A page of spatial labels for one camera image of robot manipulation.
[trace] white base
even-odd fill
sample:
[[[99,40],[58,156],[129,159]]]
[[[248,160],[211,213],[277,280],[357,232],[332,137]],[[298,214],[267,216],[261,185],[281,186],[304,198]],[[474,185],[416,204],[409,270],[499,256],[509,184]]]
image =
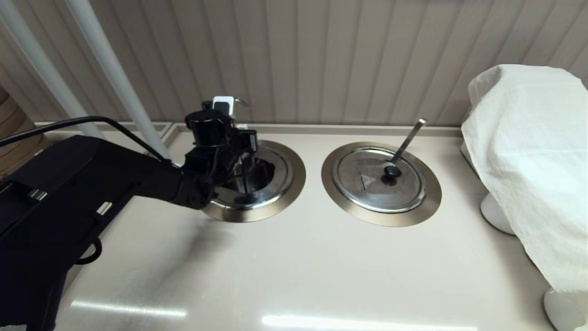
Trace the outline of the white base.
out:
[[[554,289],[545,292],[543,305],[557,331],[573,331],[586,323],[580,309]]]
[[[480,210],[488,223],[492,224],[495,228],[506,233],[515,234],[492,194],[488,193],[484,200],[482,200]]]

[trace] paneled wall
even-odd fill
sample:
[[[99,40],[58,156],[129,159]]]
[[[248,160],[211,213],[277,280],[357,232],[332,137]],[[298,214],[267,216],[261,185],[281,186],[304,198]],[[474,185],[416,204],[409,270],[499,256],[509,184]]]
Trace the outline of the paneled wall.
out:
[[[15,0],[91,114],[128,120],[64,0]],[[502,63],[588,85],[588,0],[94,0],[151,119],[214,95],[256,123],[459,125],[467,85]],[[35,120],[64,111],[0,27],[0,85]]]

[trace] countertop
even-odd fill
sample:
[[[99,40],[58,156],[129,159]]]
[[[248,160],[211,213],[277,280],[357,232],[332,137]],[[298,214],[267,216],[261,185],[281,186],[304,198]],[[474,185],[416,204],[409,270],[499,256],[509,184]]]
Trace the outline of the countertop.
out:
[[[453,137],[416,137],[408,152],[439,179],[441,205],[415,226],[354,218],[323,188],[334,149],[401,136],[260,134],[306,167],[300,196],[265,220],[213,221],[135,197],[103,238],[103,254],[65,294],[56,330],[552,331],[549,285],[515,236],[482,217],[487,191]],[[190,133],[171,144],[174,161]]]

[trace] stainless steel rim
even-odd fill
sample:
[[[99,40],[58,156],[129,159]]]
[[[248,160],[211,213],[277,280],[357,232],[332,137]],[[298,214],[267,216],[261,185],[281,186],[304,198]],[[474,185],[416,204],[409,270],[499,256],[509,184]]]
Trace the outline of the stainless steel rim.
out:
[[[217,220],[234,223],[259,221],[278,214],[296,200],[306,181],[306,169],[302,159],[300,159],[296,152],[282,144],[267,140],[260,140],[258,144],[259,146],[275,150],[288,159],[292,166],[292,182],[289,187],[275,201],[254,209],[237,210],[234,208],[227,208],[219,203],[210,203],[202,210],[208,216]]]
[[[334,150],[329,154],[329,156],[327,156],[325,162],[323,163],[321,171],[323,185],[325,186],[325,190],[327,191],[328,195],[339,207],[341,207],[344,211],[347,211],[349,214],[359,218],[360,220],[370,222],[372,224],[390,227],[404,227],[419,224],[435,214],[439,208],[439,205],[441,204],[442,196],[439,181],[437,180],[435,174],[433,174],[433,171],[425,163],[408,152],[404,152],[402,157],[409,160],[420,170],[420,172],[423,174],[427,187],[426,197],[418,207],[405,213],[378,213],[377,211],[365,209],[346,198],[333,182],[331,175],[333,165],[349,151],[365,147],[384,148],[390,151],[397,150],[397,147],[395,146],[382,143],[352,143],[341,146]]]
[[[421,186],[419,195],[415,198],[414,201],[411,201],[411,203],[407,203],[403,206],[397,206],[396,208],[380,208],[380,207],[375,207],[375,206],[369,206],[366,203],[354,198],[353,194],[351,192],[349,192],[349,190],[347,190],[347,188],[344,187],[339,176],[336,176],[336,172],[339,169],[339,164],[343,161],[343,159],[347,155],[349,155],[351,153],[355,153],[360,150],[377,150],[377,151],[380,151],[380,152],[383,152],[385,154],[390,155],[390,158],[392,158],[395,155],[394,153],[390,153],[391,150],[389,148],[380,148],[380,147],[374,147],[374,146],[355,148],[355,149],[349,150],[346,153],[344,153],[340,159],[335,160],[335,162],[333,162],[333,169],[331,171],[331,178],[332,178],[333,182],[335,183],[335,187],[337,187],[337,189],[339,190],[339,192],[341,192],[341,194],[343,194],[347,199],[351,200],[353,203],[355,203],[365,209],[372,210],[372,211],[375,211],[378,213],[389,213],[389,214],[390,213],[405,213],[409,210],[412,210],[412,209],[418,207],[422,203],[422,201],[425,198],[425,194],[426,194],[426,183],[424,183],[424,175],[410,161],[407,161],[403,157],[401,157],[399,161],[404,161],[405,164],[415,172],[415,174],[417,175],[417,179],[419,180],[419,184]]]

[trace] black power cord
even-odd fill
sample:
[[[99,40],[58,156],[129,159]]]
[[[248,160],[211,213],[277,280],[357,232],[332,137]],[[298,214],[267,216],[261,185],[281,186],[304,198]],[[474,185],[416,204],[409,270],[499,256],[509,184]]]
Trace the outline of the black power cord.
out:
[[[100,238],[96,238],[96,240],[94,240],[92,245],[94,245],[94,253],[92,253],[92,255],[90,255],[88,257],[80,257],[79,260],[75,264],[92,263],[92,262],[96,261],[96,259],[98,259],[98,257],[100,257],[100,254],[102,254],[102,242],[100,241]]]
[[[129,137],[134,142],[141,145],[141,147],[146,149],[149,153],[153,154],[153,156],[155,156],[161,162],[168,162],[168,163],[171,162],[171,160],[168,160],[165,157],[163,157],[153,147],[151,147],[149,144],[147,144],[146,142],[141,140],[134,133],[130,132],[129,129],[120,125],[117,121],[112,120],[108,117],[104,117],[104,116],[78,117],[78,118],[73,118],[71,120],[65,120],[65,121],[60,121],[60,122],[55,122],[55,123],[43,125],[42,127],[38,127],[38,128],[34,128],[29,131],[24,131],[21,133],[13,134],[13,135],[10,135],[9,137],[1,139],[0,140],[0,147],[15,143],[19,140],[23,140],[23,139],[32,137],[34,135],[42,134],[45,132],[49,132],[49,131],[53,131],[53,130],[57,130],[57,129],[65,128],[65,127],[70,127],[73,125],[89,123],[89,122],[105,122],[107,124],[110,124],[111,126],[115,127],[118,131],[124,133],[125,136]]]

